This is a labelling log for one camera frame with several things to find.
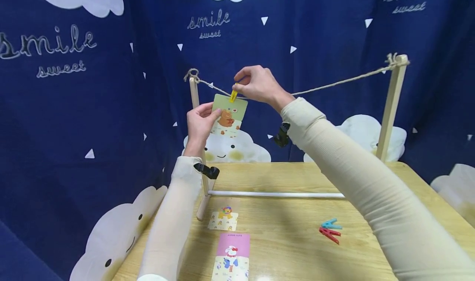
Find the person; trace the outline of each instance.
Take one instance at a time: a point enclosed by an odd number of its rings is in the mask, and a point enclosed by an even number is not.
[[[247,66],[233,89],[267,103],[290,123],[288,135],[363,215],[399,280],[475,280],[475,265],[414,193],[377,157],[335,128],[303,98],[287,93],[268,68]],[[212,103],[187,114],[188,144],[150,231],[139,281],[175,281],[201,188],[201,162],[219,112]]]

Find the green card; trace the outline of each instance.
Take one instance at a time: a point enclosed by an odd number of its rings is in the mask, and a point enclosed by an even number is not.
[[[213,134],[235,137],[238,130],[241,129],[246,108],[246,100],[235,99],[234,102],[231,103],[229,102],[228,96],[216,94],[213,102],[213,111],[221,109],[221,116],[216,120],[211,132]]]

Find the wooden stand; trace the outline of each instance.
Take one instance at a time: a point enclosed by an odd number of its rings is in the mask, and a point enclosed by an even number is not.
[[[407,62],[407,55],[396,56],[397,62]],[[401,94],[402,83],[404,81],[404,75],[406,74],[406,65],[397,66],[391,73],[390,85],[388,90],[388,96],[386,98],[386,106],[384,108],[383,120],[381,124],[381,133],[379,134],[378,149],[376,150],[376,156],[385,162],[388,153],[389,140],[391,138],[391,132],[393,130],[394,118],[396,117],[397,104],[399,103],[399,97]],[[193,77],[190,78],[190,91],[191,102],[193,108],[200,105],[200,99],[198,96],[198,85]],[[203,163],[206,164],[206,158],[204,151],[201,154]],[[201,200],[200,206],[196,212],[196,218],[199,221],[203,220],[206,207],[209,199],[212,195],[215,196],[267,196],[267,197],[318,197],[318,198],[343,198],[343,194],[322,194],[322,193],[262,193],[252,191],[215,191],[215,180],[208,180],[203,175],[203,192],[204,196]]]

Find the wooden pole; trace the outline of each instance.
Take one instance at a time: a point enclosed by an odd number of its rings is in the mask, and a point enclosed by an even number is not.
[[[407,55],[396,56],[396,61],[406,63],[408,61]],[[376,157],[381,159],[382,162],[386,162],[389,140],[391,139],[391,132],[393,131],[394,118],[396,118],[397,104],[399,103],[399,97],[401,95],[406,67],[406,65],[397,66],[391,72],[388,96],[386,98],[386,106],[384,107],[383,121],[381,124],[381,133],[379,134],[378,149],[376,150]]]
[[[198,96],[198,84],[196,83],[193,77],[190,78],[190,92],[191,92],[191,103],[193,104],[193,109],[200,105],[200,98]],[[201,159],[203,163],[206,165],[206,156],[205,152],[201,152]],[[203,175],[203,192],[204,196],[201,200],[200,206],[196,212],[196,218],[199,221],[203,221],[204,213],[206,211],[207,204],[211,195],[208,193],[209,190],[214,188],[215,180],[208,180],[208,178]]]

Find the card with illustration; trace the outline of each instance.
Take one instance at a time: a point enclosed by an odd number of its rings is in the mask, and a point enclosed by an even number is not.
[[[247,281],[249,278],[249,234],[221,234],[212,281]]]
[[[236,197],[219,197],[214,202],[215,209],[208,228],[221,231],[236,231],[240,200]]]
[[[230,103],[228,96],[216,94],[213,101],[213,111],[221,109],[221,116],[214,123],[211,130],[212,134],[235,137],[238,130],[241,129],[246,108],[246,100],[235,99],[234,102]]]

